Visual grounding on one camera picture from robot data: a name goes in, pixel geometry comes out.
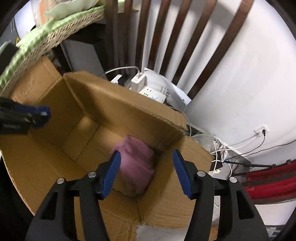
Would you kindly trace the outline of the pink wrapper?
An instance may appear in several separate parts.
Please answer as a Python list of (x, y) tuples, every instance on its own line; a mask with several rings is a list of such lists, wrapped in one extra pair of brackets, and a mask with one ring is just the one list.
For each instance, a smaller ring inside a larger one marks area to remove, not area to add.
[(114, 189), (129, 197), (142, 195), (154, 176), (153, 149), (141, 140), (125, 136), (113, 150), (121, 155)]

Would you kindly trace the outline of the red mat roll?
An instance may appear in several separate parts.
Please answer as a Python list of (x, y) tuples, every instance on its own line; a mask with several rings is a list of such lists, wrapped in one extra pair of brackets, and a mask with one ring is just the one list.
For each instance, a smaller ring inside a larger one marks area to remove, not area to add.
[(295, 160), (272, 169), (249, 172), (242, 183), (255, 204), (273, 204), (295, 199)]

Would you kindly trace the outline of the green checkered tablecloth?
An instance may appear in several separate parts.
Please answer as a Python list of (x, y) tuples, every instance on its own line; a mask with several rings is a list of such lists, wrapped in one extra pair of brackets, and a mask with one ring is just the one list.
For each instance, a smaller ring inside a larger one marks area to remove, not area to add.
[(43, 27), (30, 31), (18, 42), (16, 45), (18, 50), (1, 74), (1, 97), (8, 97), (18, 80), (44, 54), (75, 32), (102, 20), (106, 15), (105, 9), (106, 5), (97, 6), (62, 20), (51, 20)]

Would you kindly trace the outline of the brown cardboard box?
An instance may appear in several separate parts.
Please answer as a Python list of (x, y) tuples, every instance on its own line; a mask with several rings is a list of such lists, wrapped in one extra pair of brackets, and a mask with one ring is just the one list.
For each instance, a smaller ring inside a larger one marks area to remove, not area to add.
[(186, 119), (173, 109), (85, 71), (60, 75), (44, 57), (11, 85), (10, 98), (46, 105), (52, 117), (27, 135), (1, 136), (4, 164), (18, 194), (36, 213), (54, 182), (82, 178), (107, 161), (127, 136), (155, 152), (144, 194), (129, 191), (118, 174), (100, 209), (111, 240), (135, 240), (139, 225), (184, 230), (194, 208), (180, 186), (173, 151), (207, 171), (211, 155), (187, 137)]

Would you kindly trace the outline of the pale green scalloped bowl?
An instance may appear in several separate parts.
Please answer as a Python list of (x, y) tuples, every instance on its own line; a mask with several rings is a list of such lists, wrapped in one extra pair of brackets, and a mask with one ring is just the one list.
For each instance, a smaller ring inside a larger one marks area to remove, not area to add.
[(86, 11), (94, 6), (99, 1), (96, 0), (74, 0), (74, 1), (62, 1), (54, 6), (51, 10), (46, 10), (44, 15), (49, 16), (55, 20), (63, 19), (81, 11)]

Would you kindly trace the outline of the white charger adapter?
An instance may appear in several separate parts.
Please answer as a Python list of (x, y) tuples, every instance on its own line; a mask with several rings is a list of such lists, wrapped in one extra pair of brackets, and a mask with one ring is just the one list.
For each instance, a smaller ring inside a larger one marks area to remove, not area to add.
[(142, 73), (142, 72), (137, 73), (131, 79), (130, 89), (135, 92), (140, 92), (142, 90), (142, 88), (144, 87), (146, 79), (147, 79), (147, 76), (144, 73)]

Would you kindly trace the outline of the white power strip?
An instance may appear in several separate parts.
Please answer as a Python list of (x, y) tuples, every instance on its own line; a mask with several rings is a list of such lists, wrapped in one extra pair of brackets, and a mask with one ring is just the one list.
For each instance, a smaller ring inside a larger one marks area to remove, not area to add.
[(166, 100), (166, 96), (164, 94), (155, 91), (148, 86), (144, 86), (143, 89), (139, 92), (139, 94), (146, 96), (152, 100), (155, 100), (159, 103), (164, 103)]

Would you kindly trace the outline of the dark wooden chair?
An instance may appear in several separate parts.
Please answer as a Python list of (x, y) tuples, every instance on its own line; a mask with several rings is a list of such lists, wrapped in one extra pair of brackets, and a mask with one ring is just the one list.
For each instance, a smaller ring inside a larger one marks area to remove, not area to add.
[[(162, 61), (160, 74), (165, 75), (168, 71), (168, 66), (175, 50), (177, 40), (180, 36), (181, 29), (184, 27), (185, 18), (188, 14), (191, 1), (182, 1), (173, 30), (170, 35), (168, 45), (166, 47), (165, 56)], [(154, 35), (152, 38), (152, 45), (149, 52), (148, 68), (152, 69), (155, 67), (156, 57), (159, 50), (159, 44), (162, 37), (165, 21), (167, 19), (168, 10), (170, 7), (170, 1), (162, 1), (159, 14), (157, 17), (156, 26), (154, 28)], [(206, 25), (214, 11), (216, 6), (216, 1), (207, 1), (204, 10), (199, 18), (196, 28), (191, 36), (191, 39), (187, 45), (187, 48), (182, 56), (181, 62), (172, 78), (172, 83), (177, 85), (180, 81), (182, 74), (192, 57), (193, 51), (197, 46), (201, 35), (204, 32)], [(129, 60), (128, 57), (128, 35), (130, 33), (130, 20), (132, 16), (132, 1), (125, 1), (124, 13), (123, 13), (123, 27), (122, 31), (118, 31), (118, 2), (117, 1), (106, 1), (105, 2), (105, 17), (106, 17), (106, 34), (110, 39), (110, 53), (108, 56), (108, 64), (113, 71), (120, 70), (118, 65), (119, 61), (122, 60), (123, 63)], [(218, 64), (230, 48), (234, 39), (238, 35), (240, 29), (242, 28), (250, 10), (253, 5), (253, 1), (241, 1), (240, 6), (230, 23), (224, 37), (219, 43), (214, 54), (210, 58), (209, 62), (205, 66), (204, 70), (191, 87), (189, 93), (187, 94), (190, 99), (194, 99), (198, 92), (205, 85), (207, 80), (210, 78), (214, 70), (217, 68)], [(137, 45), (135, 54), (135, 69), (142, 67), (142, 55), (144, 51), (144, 39), (147, 30), (147, 22), (149, 18), (149, 10), (151, 7), (151, 1), (142, 1), (140, 9), (140, 17), (138, 22), (138, 32), (137, 32)]]

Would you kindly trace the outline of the white wall socket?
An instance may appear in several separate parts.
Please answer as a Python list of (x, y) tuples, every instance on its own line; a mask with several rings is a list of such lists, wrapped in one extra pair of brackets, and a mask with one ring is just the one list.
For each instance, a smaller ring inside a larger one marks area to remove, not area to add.
[(259, 127), (255, 128), (253, 131), (256, 133), (256, 135), (260, 137), (263, 134), (268, 133), (269, 129), (266, 125), (260, 125)]

